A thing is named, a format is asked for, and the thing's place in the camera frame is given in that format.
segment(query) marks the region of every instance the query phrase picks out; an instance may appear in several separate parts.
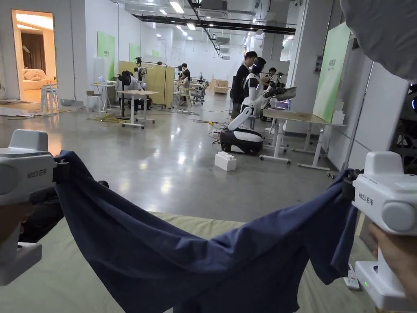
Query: table leg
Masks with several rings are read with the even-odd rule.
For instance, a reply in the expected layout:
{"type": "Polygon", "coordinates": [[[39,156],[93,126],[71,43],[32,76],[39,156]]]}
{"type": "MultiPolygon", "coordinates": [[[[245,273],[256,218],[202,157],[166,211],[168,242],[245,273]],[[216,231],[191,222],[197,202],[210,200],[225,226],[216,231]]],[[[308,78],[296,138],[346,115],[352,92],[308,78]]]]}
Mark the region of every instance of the table leg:
{"type": "Polygon", "coordinates": [[[114,109],[111,108],[110,99],[108,98],[108,87],[103,87],[103,89],[106,90],[106,97],[104,98],[104,108],[103,109],[114,111],[114,109]]]}
{"type": "MultiPolygon", "coordinates": [[[[270,146],[268,144],[264,144],[263,145],[264,148],[275,149],[276,139],[277,139],[277,136],[278,136],[278,130],[277,130],[278,128],[277,128],[277,126],[278,126],[278,121],[276,119],[272,119],[271,129],[269,130],[269,133],[271,133],[272,127],[274,127],[274,136],[273,136],[273,139],[272,139],[272,145],[270,146]]],[[[280,149],[283,149],[284,150],[284,153],[286,153],[287,146],[280,144],[279,145],[279,148],[280,149]]]]}
{"type": "Polygon", "coordinates": [[[132,99],[131,99],[131,122],[123,123],[122,126],[124,125],[140,126],[142,129],[145,128],[145,125],[143,124],[135,124],[135,97],[134,95],[132,95],[132,99]]]}
{"type": "MultiPolygon", "coordinates": [[[[309,128],[307,130],[307,135],[306,135],[306,141],[304,142],[304,148],[303,149],[292,149],[292,151],[294,151],[294,152],[301,152],[301,153],[308,153],[308,154],[315,154],[316,153],[315,151],[309,150],[310,139],[311,139],[311,127],[312,127],[312,125],[313,125],[312,123],[309,123],[309,128]]],[[[321,154],[320,157],[321,156],[322,157],[327,157],[326,154],[321,154]]]]}
{"type": "Polygon", "coordinates": [[[273,137],[273,139],[272,139],[272,145],[273,145],[273,146],[275,146],[275,145],[276,145],[276,138],[277,138],[277,136],[278,136],[278,132],[276,131],[276,127],[275,127],[276,123],[277,123],[276,119],[272,119],[271,129],[270,129],[270,131],[269,131],[269,133],[271,133],[272,126],[273,126],[273,127],[274,127],[274,137],[273,137]]]}
{"type": "Polygon", "coordinates": [[[104,89],[104,87],[101,87],[101,91],[100,91],[100,86],[97,86],[97,92],[100,95],[99,98],[100,98],[101,103],[103,104],[103,109],[100,108],[98,110],[99,113],[106,113],[106,111],[104,110],[106,105],[104,104],[103,98],[102,98],[102,96],[103,96],[103,89],[104,89]]]}
{"type": "Polygon", "coordinates": [[[324,133],[324,129],[320,129],[320,136],[319,136],[319,142],[317,143],[317,148],[316,148],[316,152],[314,153],[314,160],[313,160],[313,164],[312,165],[308,165],[308,164],[301,164],[298,163],[298,166],[302,166],[302,167],[308,167],[311,169],[320,169],[323,171],[330,171],[330,168],[328,167],[319,167],[317,166],[317,163],[319,162],[319,156],[320,156],[320,151],[322,149],[322,144],[323,144],[323,133],[324,133]]]}
{"type": "Polygon", "coordinates": [[[146,112],[147,112],[147,98],[146,98],[146,96],[143,96],[143,97],[141,97],[142,99],[143,99],[143,117],[139,117],[139,118],[137,118],[138,120],[140,119],[140,120],[143,120],[144,122],[146,122],[146,121],[151,121],[152,122],[152,124],[155,124],[155,120],[154,119],[147,119],[146,118],[146,112]]]}
{"type": "Polygon", "coordinates": [[[274,125],[274,127],[275,127],[274,136],[277,133],[276,144],[275,144],[275,149],[274,149],[274,156],[268,156],[268,155],[261,154],[259,156],[259,158],[261,160],[266,159],[266,160],[285,161],[285,162],[287,162],[287,164],[291,164],[291,160],[290,159],[287,159],[287,158],[279,158],[278,157],[281,139],[284,136],[284,123],[285,123],[285,120],[280,121],[280,120],[277,119],[277,122],[274,125]]]}

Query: office chair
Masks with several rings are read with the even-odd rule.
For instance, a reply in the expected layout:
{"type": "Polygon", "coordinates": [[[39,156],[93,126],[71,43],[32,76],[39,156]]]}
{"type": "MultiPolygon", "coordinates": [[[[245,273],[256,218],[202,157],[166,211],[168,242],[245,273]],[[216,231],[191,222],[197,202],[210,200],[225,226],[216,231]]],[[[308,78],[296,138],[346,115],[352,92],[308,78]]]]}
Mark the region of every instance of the office chair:
{"type": "Polygon", "coordinates": [[[206,81],[206,83],[204,84],[203,89],[198,90],[195,89],[195,92],[191,93],[191,96],[194,97],[193,99],[193,104],[195,105],[197,102],[200,102],[201,105],[203,105],[204,100],[204,96],[206,95],[206,89],[209,87],[209,82],[206,81]]]}

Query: white foam block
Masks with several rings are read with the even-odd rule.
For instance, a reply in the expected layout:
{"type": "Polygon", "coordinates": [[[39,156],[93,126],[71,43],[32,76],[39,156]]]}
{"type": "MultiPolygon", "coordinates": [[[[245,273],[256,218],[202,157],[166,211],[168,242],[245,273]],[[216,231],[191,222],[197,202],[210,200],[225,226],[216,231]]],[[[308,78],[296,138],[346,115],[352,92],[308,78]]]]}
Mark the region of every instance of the white foam block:
{"type": "Polygon", "coordinates": [[[219,152],[214,159],[214,165],[224,169],[225,171],[234,171],[236,169],[236,159],[227,152],[219,152]]]}

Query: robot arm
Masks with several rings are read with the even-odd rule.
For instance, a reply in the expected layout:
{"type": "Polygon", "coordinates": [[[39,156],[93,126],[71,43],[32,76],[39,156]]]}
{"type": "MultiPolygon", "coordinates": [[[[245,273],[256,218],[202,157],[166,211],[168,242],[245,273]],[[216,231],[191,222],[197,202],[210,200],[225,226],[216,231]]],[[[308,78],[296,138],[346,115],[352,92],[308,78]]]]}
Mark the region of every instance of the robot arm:
{"type": "MultiPolygon", "coordinates": [[[[18,129],[10,146],[0,149],[0,205],[28,201],[30,195],[68,175],[67,163],[48,152],[48,134],[18,129]]],[[[18,242],[20,225],[0,245],[0,286],[7,285],[42,258],[39,244],[18,242]]]]}

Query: ceiling pipe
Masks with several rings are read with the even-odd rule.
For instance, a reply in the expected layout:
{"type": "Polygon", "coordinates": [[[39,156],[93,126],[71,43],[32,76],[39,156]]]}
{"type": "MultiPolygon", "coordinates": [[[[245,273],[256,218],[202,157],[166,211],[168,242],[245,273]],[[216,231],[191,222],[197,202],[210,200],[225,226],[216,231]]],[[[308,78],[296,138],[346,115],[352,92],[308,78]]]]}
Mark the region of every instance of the ceiling pipe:
{"type": "Polygon", "coordinates": [[[281,35],[295,35],[295,28],[289,27],[276,27],[270,25],[253,25],[249,23],[229,23],[229,22],[219,22],[219,21],[206,21],[198,17],[197,20],[192,19],[183,19],[183,18],[173,18],[166,16],[157,16],[157,15],[134,15],[137,18],[141,19],[144,22],[155,22],[162,24],[172,25],[172,21],[176,25],[187,26],[187,24],[195,24],[196,27],[202,27],[207,33],[207,29],[222,29],[222,30],[243,30],[256,32],[261,30],[265,33],[281,34],[281,35]]]}
{"type": "Polygon", "coordinates": [[[219,58],[221,58],[222,57],[222,55],[220,54],[220,52],[219,52],[219,50],[220,50],[220,48],[219,47],[216,47],[216,44],[214,43],[214,41],[213,41],[213,38],[210,36],[210,33],[208,32],[208,30],[202,25],[202,23],[201,23],[201,19],[200,19],[200,17],[198,16],[198,13],[197,13],[197,11],[196,11],[196,9],[195,9],[195,7],[194,7],[194,3],[193,3],[193,1],[192,0],[188,0],[188,3],[189,3],[189,5],[191,6],[191,9],[194,11],[194,14],[196,15],[196,17],[197,17],[197,20],[200,22],[200,26],[204,29],[204,31],[206,32],[206,34],[207,34],[207,36],[208,36],[208,38],[210,39],[210,41],[211,41],[211,43],[213,44],[213,47],[214,47],[214,50],[217,52],[217,55],[219,56],[219,58]]]}

